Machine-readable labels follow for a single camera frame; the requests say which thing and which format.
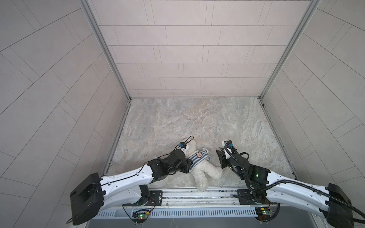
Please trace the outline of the white teddy bear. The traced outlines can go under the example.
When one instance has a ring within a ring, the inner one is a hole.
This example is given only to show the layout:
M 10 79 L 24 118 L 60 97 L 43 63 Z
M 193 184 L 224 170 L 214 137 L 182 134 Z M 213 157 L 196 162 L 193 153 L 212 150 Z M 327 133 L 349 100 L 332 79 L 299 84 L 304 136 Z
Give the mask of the white teddy bear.
M 188 145 L 189 150 L 186 153 L 187 158 L 198 150 L 196 148 L 195 140 L 191 140 Z M 222 170 L 219 167 L 211 164 L 210 161 L 202 161 L 192 170 L 192 172 L 189 173 L 193 176 L 196 183 L 196 188 L 200 192 L 207 190 L 209 187 L 209 181 L 207 179 L 207 176 L 214 180 L 218 180 L 222 177 Z

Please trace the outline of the blue white striped sweater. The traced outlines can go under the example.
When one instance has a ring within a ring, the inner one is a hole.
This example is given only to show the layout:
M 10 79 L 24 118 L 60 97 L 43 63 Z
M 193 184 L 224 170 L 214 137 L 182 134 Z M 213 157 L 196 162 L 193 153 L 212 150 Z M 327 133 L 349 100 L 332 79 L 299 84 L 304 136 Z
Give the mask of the blue white striped sweater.
M 192 172 L 192 170 L 202 161 L 209 161 L 210 155 L 209 151 L 205 148 L 201 150 L 195 151 L 193 154 L 191 154 L 188 159 L 192 162 L 189 172 Z

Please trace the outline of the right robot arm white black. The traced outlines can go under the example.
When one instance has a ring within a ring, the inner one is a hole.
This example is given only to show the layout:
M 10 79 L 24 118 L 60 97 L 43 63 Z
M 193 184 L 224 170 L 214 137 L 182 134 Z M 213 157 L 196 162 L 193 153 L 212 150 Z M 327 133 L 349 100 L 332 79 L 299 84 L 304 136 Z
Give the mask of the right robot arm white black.
M 216 150 L 221 168 L 229 167 L 250 191 L 252 200 L 285 204 L 325 218 L 335 228 L 353 228 L 353 206 L 335 184 L 319 186 L 293 180 L 269 169 L 250 164 L 243 153 L 229 146 Z

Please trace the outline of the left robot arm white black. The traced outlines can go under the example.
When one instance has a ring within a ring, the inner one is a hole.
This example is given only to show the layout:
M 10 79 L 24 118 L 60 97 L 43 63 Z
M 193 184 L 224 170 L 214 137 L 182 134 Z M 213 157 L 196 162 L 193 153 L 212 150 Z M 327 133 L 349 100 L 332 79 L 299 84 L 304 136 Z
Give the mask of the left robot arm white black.
M 182 150 L 176 149 L 165 158 L 155 158 L 126 173 L 103 177 L 93 173 L 70 193 L 72 217 L 68 223 L 83 224 L 100 211 L 120 205 L 144 205 L 150 197 L 150 183 L 176 172 L 188 173 L 192 164 Z

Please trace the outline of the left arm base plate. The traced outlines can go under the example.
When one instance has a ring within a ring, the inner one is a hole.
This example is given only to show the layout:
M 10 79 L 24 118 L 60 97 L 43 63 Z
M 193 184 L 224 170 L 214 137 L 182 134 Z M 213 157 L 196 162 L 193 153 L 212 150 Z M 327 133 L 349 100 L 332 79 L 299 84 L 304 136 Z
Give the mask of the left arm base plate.
M 162 205 L 163 191 L 150 191 L 149 198 L 143 196 L 137 203 L 124 204 L 127 207 L 142 207 L 142 206 L 161 206 Z

